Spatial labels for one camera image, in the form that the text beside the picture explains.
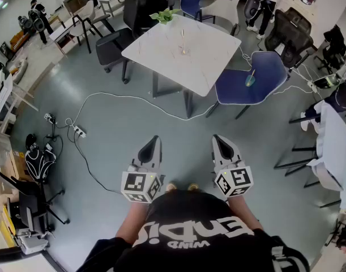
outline white power cable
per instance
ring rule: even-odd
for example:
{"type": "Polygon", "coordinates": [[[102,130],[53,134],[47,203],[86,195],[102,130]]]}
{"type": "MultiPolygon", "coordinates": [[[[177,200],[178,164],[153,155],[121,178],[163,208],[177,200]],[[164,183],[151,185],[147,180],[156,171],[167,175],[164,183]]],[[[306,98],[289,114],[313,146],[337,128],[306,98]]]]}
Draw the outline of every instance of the white power cable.
{"type": "Polygon", "coordinates": [[[115,95],[115,94],[113,94],[113,93],[97,92],[97,93],[92,93],[92,94],[90,94],[90,95],[85,99],[85,101],[83,102],[83,104],[82,104],[80,110],[78,111],[77,116],[76,116],[76,118],[75,118],[74,121],[73,121],[71,118],[67,118],[67,119],[66,119],[65,123],[66,123],[67,126],[72,126],[73,128],[75,127],[74,124],[75,124],[76,120],[78,119],[78,116],[80,115],[80,113],[81,113],[81,111],[82,111],[82,108],[83,108],[83,106],[85,105],[86,101],[87,101],[91,96],[95,96],[95,95],[108,95],[108,96],[113,96],[113,97],[130,97],[130,98],[133,98],[133,99],[143,100],[143,101],[149,103],[150,105],[154,106],[155,108],[157,108],[157,109],[163,111],[165,114],[167,114],[167,115],[169,115],[169,116],[171,116],[171,117],[174,117],[174,118],[183,120],[183,121],[189,121],[189,120],[192,120],[192,119],[197,118],[197,117],[199,117],[199,116],[205,115],[205,114],[214,106],[214,105],[211,105],[211,106],[210,106],[204,113],[202,113],[202,114],[196,115],[196,116],[194,116],[194,117],[192,117],[192,118],[184,119],[184,118],[181,118],[181,117],[178,117],[178,116],[175,116],[175,115],[172,115],[172,114],[168,113],[167,111],[163,110],[162,108],[158,107],[157,105],[154,105],[154,104],[150,103],[148,100],[146,100],[146,99],[144,99],[144,98],[142,98],[142,97],[135,97],[135,96],[119,96],[119,95],[115,95]]]}
{"type": "Polygon", "coordinates": [[[306,92],[305,90],[303,90],[302,88],[300,87],[297,87],[297,86],[289,86],[288,88],[284,89],[282,92],[276,92],[276,93],[273,93],[273,95],[277,95],[277,94],[282,94],[283,92],[287,91],[288,89],[290,88],[299,88],[301,91],[303,91],[304,93],[307,93],[307,94],[312,94],[314,91],[311,91],[311,92],[306,92]]]}
{"type": "Polygon", "coordinates": [[[250,64],[251,57],[250,57],[248,54],[243,53],[243,50],[242,50],[241,47],[240,47],[240,50],[241,50],[241,53],[242,53],[242,57],[245,59],[245,61],[246,61],[250,66],[252,66],[252,65],[250,64]]]}

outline concrete floor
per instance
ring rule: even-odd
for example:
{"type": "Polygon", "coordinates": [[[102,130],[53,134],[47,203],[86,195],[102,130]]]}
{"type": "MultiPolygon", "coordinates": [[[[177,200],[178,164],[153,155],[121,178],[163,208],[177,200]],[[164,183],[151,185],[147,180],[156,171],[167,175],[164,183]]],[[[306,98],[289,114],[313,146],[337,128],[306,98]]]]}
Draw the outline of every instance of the concrete floor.
{"type": "MultiPolygon", "coordinates": [[[[257,50],[258,40],[255,33],[245,29],[243,17],[240,21],[237,37],[242,40],[244,52],[250,55],[257,50]]],[[[115,29],[122,28],[122,15],[111,23],[115,29]]],[[[94,45],[97,38],[89,36],[89,39],[94,45]]],[[[312,58],[306,64],[316,69],[312,58]]],[[[249,69],[239,50],[228,67],[249,69]]],[[[35,133],[42,146],[43,137],[51,132],[51,125],[43,118],[45,113],[54,114],[58,126],[63,126],[66,118],[75,118],[88,95],[100,91],[140,96],[185,118],[182,93],[152,99],[149,94],[151,70],[129,63],[127,73],[131,81],[127,85],[121,82],[121,71],[122,65],[118,65],[106,74],[95,50],[88,54],[86,44],[75,47],[37,88],[33,103],[40,111],[26,108],[16,120],[11,138],[14,149],[25,150],[24,140],[29,133],[35,133]]],[[[300,71],[307,76],[303,67],[300,71]]],[[[166,78],[161,81],[163,87],[164,84],[172,85],[166,78]]],[[[290,85],[310,91],[296,74],[281,90],[290,85]]],[[[212,89],[207,97],[194,95],[193,100],[193,115],[203,113],[216,101],[215,90],[212,89]]],[[[313,128],[304,133],[299,124],[289,125],[288,121],[313,102],[312,94],[291,88],[251,107],[239,120],[234,117],[242,107],[231,105],[220,106],[208,119],[202,116],[182,121],[137,99],[98,95],[87,101],[76,124],[87,132],[79,144],[91,171],[107,188],[117,190],[121,173],[131,162],[135,150],[157,134],[163,142],[161,170],[166,175],[163,188],[171,180],[182,187],[197,182],[205,191],[222,198],[211,181],[211,137],[220,134],[229,138],[252,168],[255,185],[245,198],[253,213],[267,233],[281,236],[288,246],[300,250],[312,262],[327,239],[339,210],[338,206],[319,209],[318,205],[337,200],[339,195],[319,185],[303,189],[307,180],[315,180],[309,169],[284,177],[285,170],[275,171],[273,167],[282,157],[284,162],[289,162],[310,156],[292,154],[289,150],[293,146],[312,146],[315,141],[313,128]]],[[[62,217],[68,215],[71,223],[68,226],[55,223],[55,239],[49,237],[49,252],[67,271],[75,271],[98,239],[115,235],[129,203],[123,196],[107,192],[94,182],[83,158],[67,140],[66,129],[58,129],[57,133],[62,136],[64,147],[59,161],[50,171],[49,187],[51,192],[60,188],[66,190],[66,194],[55,201],[53,209],[62,217]]],[[[55,143],[54,147],[55,153],[59,153],[61,144],[55,143]]]]}

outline table leg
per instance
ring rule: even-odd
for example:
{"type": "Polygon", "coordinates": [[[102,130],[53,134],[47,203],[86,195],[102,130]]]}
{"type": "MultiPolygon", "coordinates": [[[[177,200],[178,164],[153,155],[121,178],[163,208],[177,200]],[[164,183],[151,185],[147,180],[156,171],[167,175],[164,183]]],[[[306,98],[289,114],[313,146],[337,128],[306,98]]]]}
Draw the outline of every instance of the table leg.
{"type": "Polygon", "coordinates": [[[114,14],[112,13],[112,9],[111,9],[110,2],[107,2],[107,4],[109,5],[109,9],[110,9],[110,12],[111,12],[111,16],[114,17],[114,14]]]}
{"type": "Polygon", "coordinates": [[[28,93],[25,89],[19,87],[19,85],[17,85],[15,82],[13,82],[13,86],[17,87],[18,89],[20,89],[22,92],[24,92],[26,95],[28,95],[29,97],[34,97],[31,93],[28,93]]]}
{"type": "Polygon", "coordinates": [[[182,87],[172,88],[171,90],[165,90],[161,92],[159,92],[158,89],[159,89],[159,74],[153,71],[152,72],[152,97],[154,99],[160,96],[179,93],[182,90],[182,87]]]}
{"type": "Polygon", "coordinates": [[[185,101],[186,117],[189,119],[193,111],[193,92],[190,90],[184,90],[183,95],[185,101]]]}
{"type": "Polygon", "coordinates": [[[12,91],[12,93],[14,95],[16,95],[20,100],[22,100],[23,102],[25,102],[28,106],[30,106],[31,108],[33,108],[34,110],[36,110],[37,112],[39,112],[38,108],[34,105],[32,105],[30,102],[28,102],[25,98],[19,96],[16,92],[12,91]]]}
{"type": "Polygon", "coordinates": [[[57,19],[59,20],[59,22],[61,22],[63,28],[66,28],[65,24],[63,23],[63,21],[61,20],[61,18],[59,18],[59,16],[57,16],[57,19]]]}
{"type": "Polygon", "coordinates": [[[56,44],[56,46],[59,48],[59,50],[61,51],[61,53],[67,57],[66,53],[62,50],[61,46],[58,44],[58,42],[55,40],[54,43],[56,44]]]}
{"type": "Polygon", "coordinates": [[[106,10],[105,10],[105,8],[104,8],[104,4],[105,4],[105,2],[100,1],[100,4],[101,4],[102,11],[103,11],[103,12],[104,12],[104,14],[106,15],[106,10]]]}

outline desk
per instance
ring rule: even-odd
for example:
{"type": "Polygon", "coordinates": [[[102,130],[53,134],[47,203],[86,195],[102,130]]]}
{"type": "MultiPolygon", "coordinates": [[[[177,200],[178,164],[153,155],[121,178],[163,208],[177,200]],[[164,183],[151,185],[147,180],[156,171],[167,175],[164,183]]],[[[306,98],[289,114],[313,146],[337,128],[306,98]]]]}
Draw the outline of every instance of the desk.
{"type": "Polygon", "coordinates": [[[315,175],[320,172],[320,168],[330,173],[339,184],[336,190],[340,191],[340,208],[346,209],[346,123],[332,106],[324,102],[321,105],[321,126],[316,152],[318,159],[312,160],[308,166],[311,166],[315,175]]]}
{"type": "Polygon", "coordinates": [[[113,11],[116,11],[117,9],[119,9],[120,7],[122,7],[123,4],[124,4],[124,0],[121,0],[121,1],[120,1],[120,0],[117,0],[119,4],[117,4],[117,5],[113,6],[113,7],[111,7],[110,2],[112,2],[112,1],[114,1],[114,0],[99,0],[99,1],[100,1],[100,3],[101,3],[101,8],[102,8],[104,14],[106,15],[107,12],[108,12],[108,13],[111,13],[112,17],[114,17],[113,11]]]}
{"type": "Polygon", "coordinates": [[[239,39],[223,31],[175,15],[167,25],[159,23],[144,33],[122,55],[153,70],[153,97],[159,96],[157,73],[185,87],[187,116],[190,117],[189,101],[193,95],[190,91],[207,96],[240,44],[239,39]],[[181,53],[182,29],[185,55],[181,53]]]}
{"type": "Polygon", "coordinates": [[[49,24],[52,24],[52,23],[55,22],[56,20],[58,20],[58,21],[62,24],[62,26],[63,26],[64,28],[66,28],[65,24],[63,23],[63,21],[61,20],[61,18],[59,18],[59,16],[58,16],[57,14],[52,15],[52,16],[48,19],[48,23],[49,23],[49,24]]]}
{"type": "Polygon", "coordinates": [[[51,35],[49,35],[49,38],[56,44],[56,46],[59,48],[59,50],[63,53],[64,56],[67,56],[66,53],[62,50],[60,45],[58,44],[58,40],[68,34],[73,26],[73,20],[72,17],[67,20],[64,25],[58,27],[51,35]]]}

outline extension cord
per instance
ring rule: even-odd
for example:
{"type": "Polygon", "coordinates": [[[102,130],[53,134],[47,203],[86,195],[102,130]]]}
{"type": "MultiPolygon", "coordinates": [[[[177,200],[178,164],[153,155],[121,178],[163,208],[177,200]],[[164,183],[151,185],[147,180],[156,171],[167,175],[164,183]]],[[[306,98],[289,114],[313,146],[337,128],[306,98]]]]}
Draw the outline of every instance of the extension cord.
{"type": "Polygon", "coordinates": [[[314,93],[318,93],[318,89],[316,88],[316,86],[314,85],[314,83],[311,82],[307,82],[307,85],[309,86],[309,88],[311,88],[313,90],[314,93]]]}

